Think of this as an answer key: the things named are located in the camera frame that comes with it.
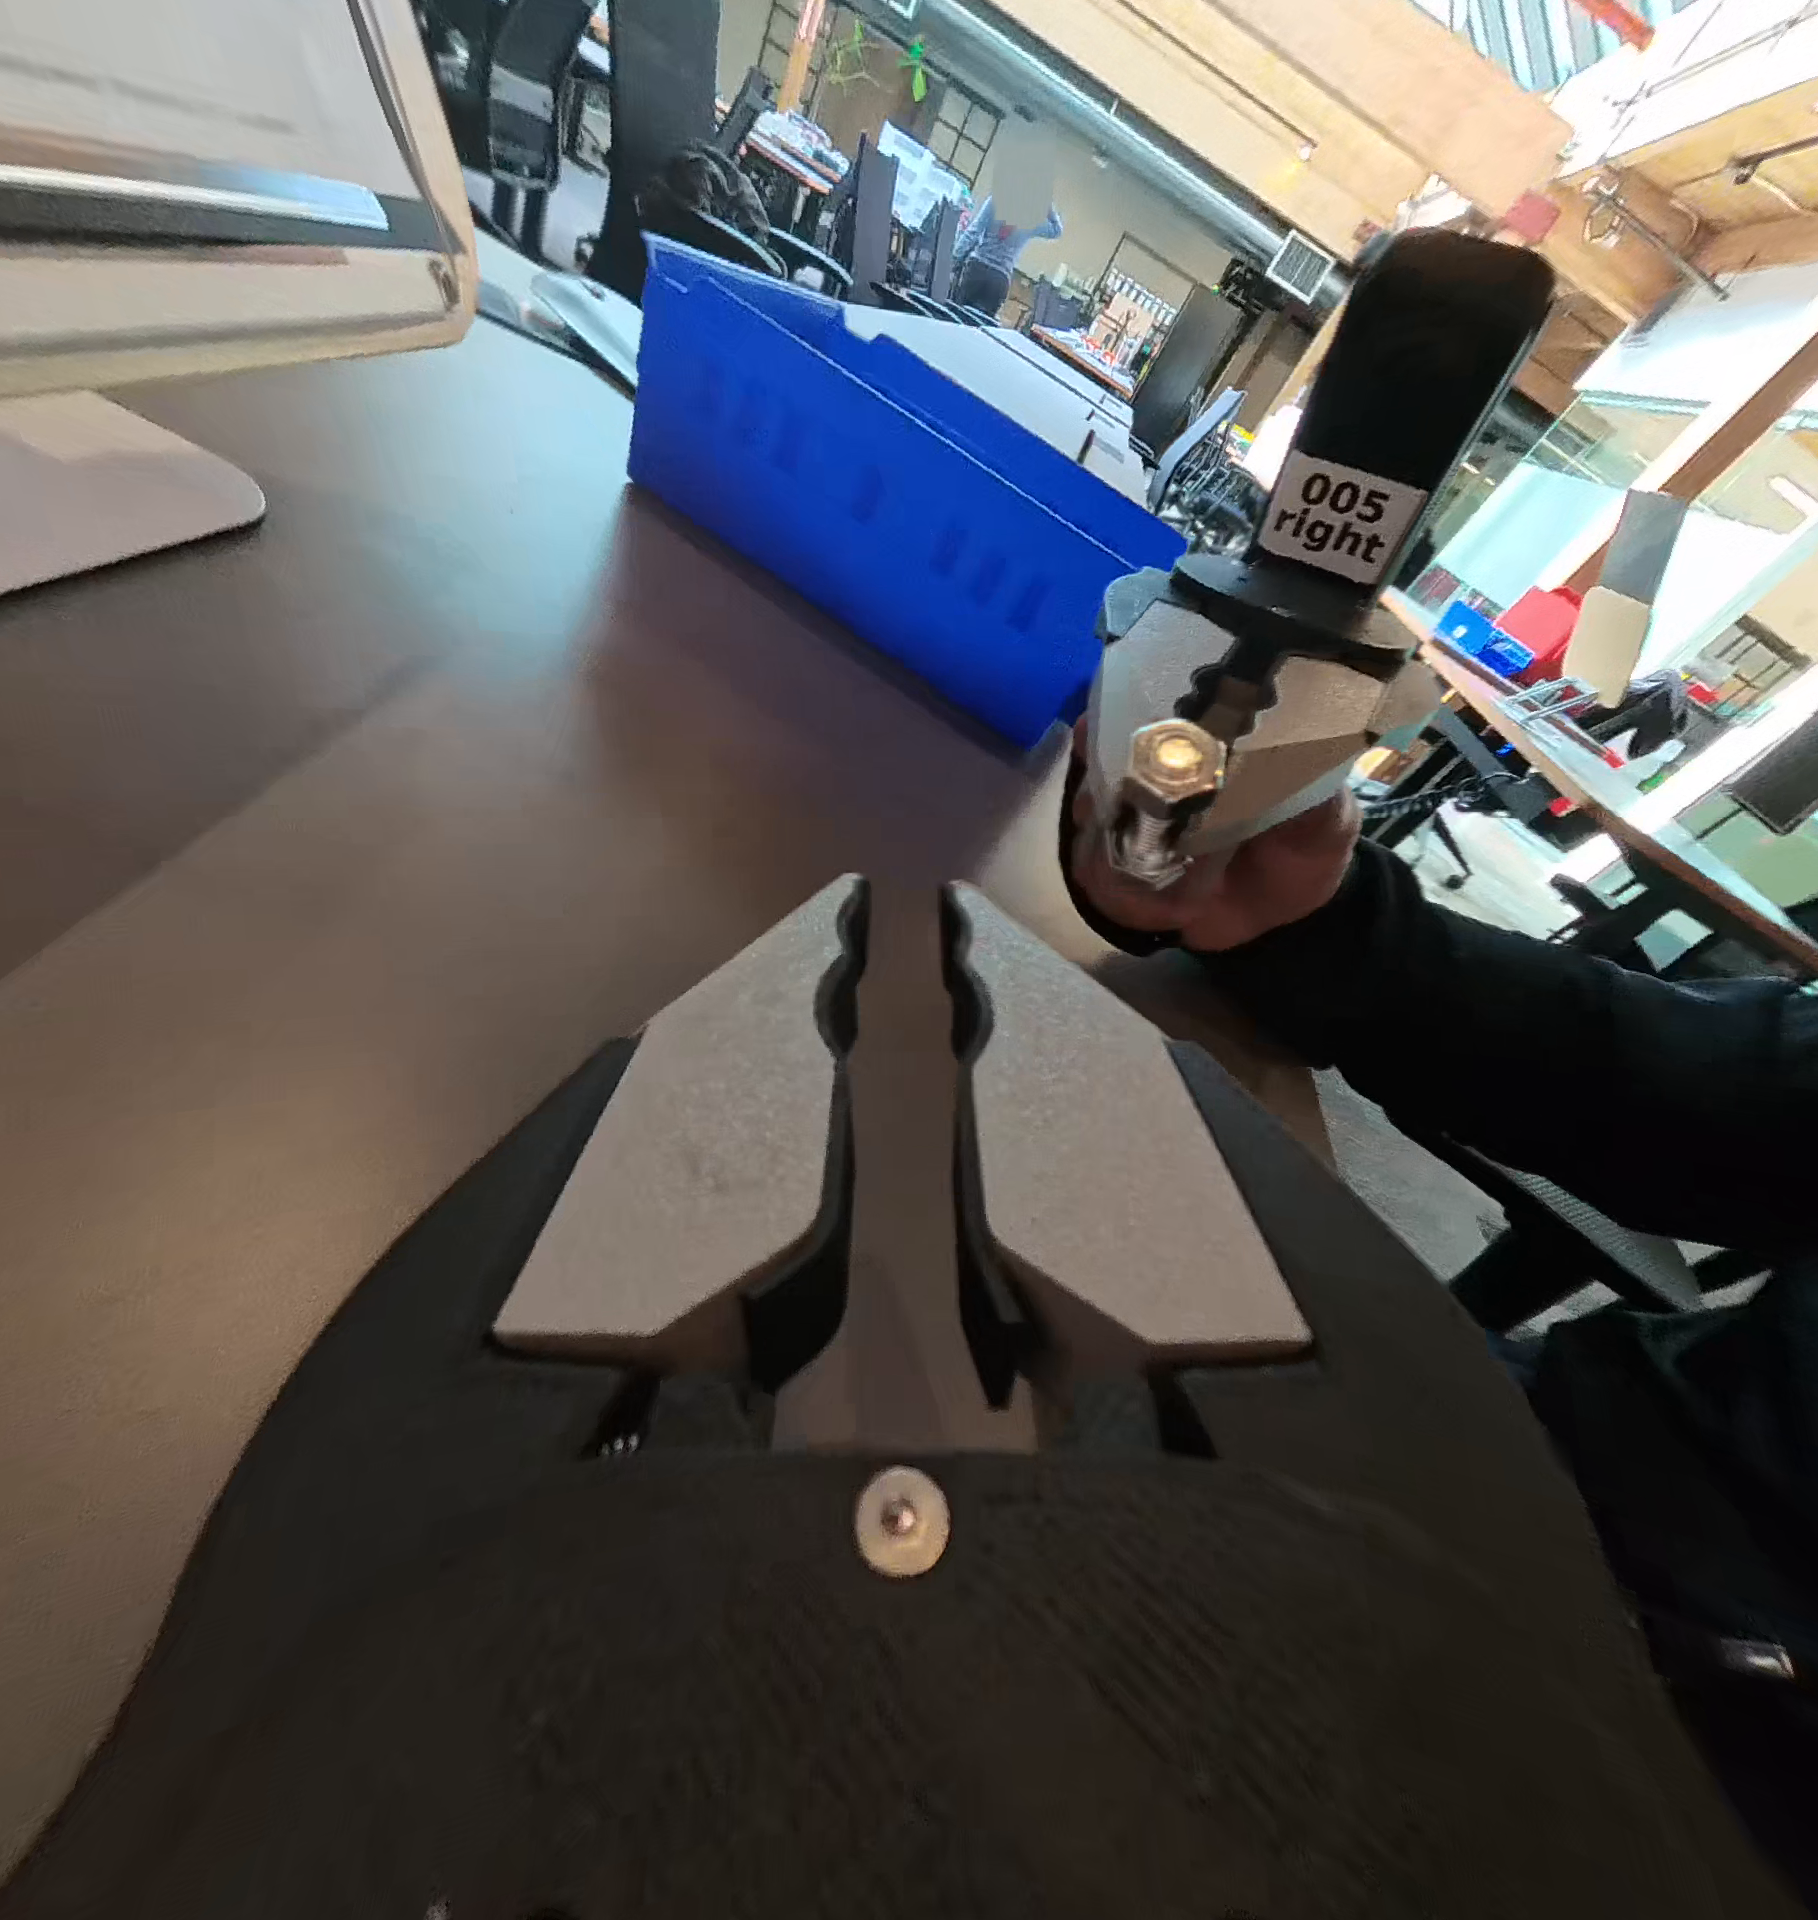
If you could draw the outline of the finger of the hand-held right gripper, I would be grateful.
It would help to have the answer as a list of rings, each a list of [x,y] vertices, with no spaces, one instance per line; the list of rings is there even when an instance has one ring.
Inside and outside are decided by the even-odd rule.
[[[1151,720],[1186,720],[1192,671],[1233,651],[1229,628],[1186,608],[1147,608],[1096,661],[1086,691],[1086,798],[1108,821],[1123,740]]]
[[[1218,861],[1317,808],[1371,747],[1378,657],[1277,657],[1265,671],[1206,661],[1192,671],[1186,720],[1218,740],[1211,798],[1186,818],[1186,861]]]

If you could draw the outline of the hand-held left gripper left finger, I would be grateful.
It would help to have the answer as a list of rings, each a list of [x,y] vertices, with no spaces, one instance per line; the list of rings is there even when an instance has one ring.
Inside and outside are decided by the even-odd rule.
[[[535,1358],[765,1396],[847,1299],[847,1046],[870,882],[832,876],[628,1052],[496,1321]]]

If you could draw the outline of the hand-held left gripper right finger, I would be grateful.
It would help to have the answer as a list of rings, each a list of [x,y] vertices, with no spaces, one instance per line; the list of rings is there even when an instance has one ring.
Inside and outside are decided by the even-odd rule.
[[[1019,1380],[1299,1361],[1308,1321],[1165,1027],[940,888],[957,1057],[957,1316],[990,1407]]]

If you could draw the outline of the steel hex nut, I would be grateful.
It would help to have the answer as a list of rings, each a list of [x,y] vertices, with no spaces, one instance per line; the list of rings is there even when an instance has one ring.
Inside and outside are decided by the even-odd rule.
[[[1123,740],[1123,797],[1151,818],[1192,818],[1218,798],[1229,740],[1192,720],[1151,720]]]

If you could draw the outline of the steel hex bolt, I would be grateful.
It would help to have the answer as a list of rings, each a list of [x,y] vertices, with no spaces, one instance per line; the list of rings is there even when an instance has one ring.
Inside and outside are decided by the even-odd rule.
[[[1186,835],[1201,813],[1192,813],[1192,818],[1134,813],[1120,778],[1108,790],[1108,821],[1106,821],[1108,864],[1141,888],[1178,882],[1186,876]]]

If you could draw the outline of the blue plastic bin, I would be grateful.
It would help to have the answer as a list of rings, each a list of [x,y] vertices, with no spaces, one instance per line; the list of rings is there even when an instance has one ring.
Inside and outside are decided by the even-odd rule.
[[[1008,747],[1096,663],[1106,589],[1186,538],[847,302],[651,239],[628,482]]]

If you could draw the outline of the person's right forearm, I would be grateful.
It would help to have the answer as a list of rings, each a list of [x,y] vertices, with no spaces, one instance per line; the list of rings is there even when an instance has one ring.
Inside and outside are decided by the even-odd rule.
[[[1818,1254],[1818,993],[1652,979],[1461,922],[1361,844],[1334,900],[1201,970],[1389,1125],[1618,1230]]]

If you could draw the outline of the person's right hand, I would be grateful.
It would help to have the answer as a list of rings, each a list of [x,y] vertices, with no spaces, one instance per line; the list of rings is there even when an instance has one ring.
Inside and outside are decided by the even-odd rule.
[[[1359,848],[1359,798],[1329,798],[1246,840],[1223,861],[1192,864],[1166,888],[1147,888],[1108,864],[1106,827],[1086,798],[1086,720],[1069,724],[1059,790],[1059,882],[1069,911],[1120,953],[1233,953],[1265,930],[1324,911]]]

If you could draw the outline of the red plastic bin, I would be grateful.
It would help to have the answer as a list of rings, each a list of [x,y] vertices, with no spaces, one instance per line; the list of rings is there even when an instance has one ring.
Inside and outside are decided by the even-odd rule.
[[[1496,609],[1496,636],[1506,636],[1506,677],[1514,689],[1535,689],[1535,683],[1560,683],[1561,677],[1561,657],[1576,636],[1587,595],[1560,585],[1560,589],[1523,589],[1522,602],[1508,602]]]

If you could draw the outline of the printed desk sheet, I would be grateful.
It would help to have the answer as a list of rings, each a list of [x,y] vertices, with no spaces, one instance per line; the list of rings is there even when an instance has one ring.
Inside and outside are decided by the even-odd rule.
[[[568,275],[568,270],[535,270],[522,291],[522,312],[545,320],[562,354],[585,359],[598,366],[623,393],[637,392],[637,343],[643,343],[643,311],[628,302],[623,291]]]

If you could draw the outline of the person's dark clothing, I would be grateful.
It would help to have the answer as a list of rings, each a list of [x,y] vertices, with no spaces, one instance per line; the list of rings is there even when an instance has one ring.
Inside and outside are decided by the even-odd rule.
[[[1752,1847],[1818,1915],[1818,1259],[1496,1340]]]

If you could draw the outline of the instruction sheet on stand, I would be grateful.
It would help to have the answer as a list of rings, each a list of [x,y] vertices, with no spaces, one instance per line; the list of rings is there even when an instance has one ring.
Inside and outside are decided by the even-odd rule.
[[[267,522],[240,463],[112,392],[466,333],[479,263],[432,65],[403,115],[429,202],[384,231],[0,188],[0,595]]]

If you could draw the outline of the printed instruction sheet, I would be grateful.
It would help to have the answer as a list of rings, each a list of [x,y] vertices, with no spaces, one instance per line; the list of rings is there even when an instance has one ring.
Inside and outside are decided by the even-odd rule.
[[[409,3],[0,0],[0,188],[384,231],[424,77]]]

